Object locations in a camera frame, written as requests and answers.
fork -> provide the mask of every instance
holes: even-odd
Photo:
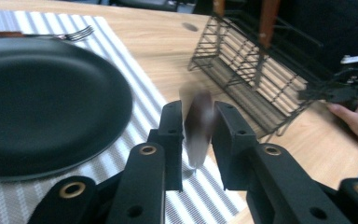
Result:
[[[0,32],[0,37],[52,37],[57,38],[60,40],[67,40],[67,41],[80,41],[86,38],[87,36],[91,35],[94,32],[92,27],[89,25],[86,28],[79,30],[77,32],[71,34],[62,34],[62,35],[28,35],[23,34],[21,32]]]

dish rack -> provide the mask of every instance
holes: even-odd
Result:
[[[271,46],[264,49],[257,41],[258,23],[246,14],[212,15],[188,65],[190,71],[200,68],[238,104],[257,137],[283,134],[314,101],[299,100],[297,93],[323,83],[315,73],[330,74],[316,61],[322,44],[281,20],[274,29]],[[303,52],[290,38],[301,38],[315,51]]]

black plate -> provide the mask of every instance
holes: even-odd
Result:
[[[0,180],[51,175],[96,156],[131,117],[109,62],[56,40],[0,38]]]

gray and white striped placemat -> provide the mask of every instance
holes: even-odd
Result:
[[[61,34],[87,25],[95,32],[76,45],[115,64],[130,83],[134,97],[131,121],[123,135],[105,152],[63,175],[0,182],[0,223],[26,223],[48,190],[63,178],[84,175],[101,183],[115,175],[124,169],[131,148],[143,143],[149,130],[158,127],[161,108],[166,101],[104,18],[0,10],[0,31]],[[184,152],[184,170],[188,169],[186,158]],[[209,158],[195,175],[184,180],[183,185],[183,192],[167,192],[167,223],[226,223],[246,207],[237,192],[223,191],[218,169]]]

tabletop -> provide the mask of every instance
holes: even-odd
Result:
[[[207,16],[35,0],[0,0],[0,9],[104,17],[167,102],[179,99],[183,84],[201,82],[214,99],[234,104],[201,71],[187,70]],[[186,29],[186,23],[197,31]],[[338,127],[323,102],[314,103],[283,136],[272,136],[269,141],[285,147],[313,179],[331,188],[336,189],[344,178],[358,176],[358,143]],[[249,210],[230,222],[252,223]]]

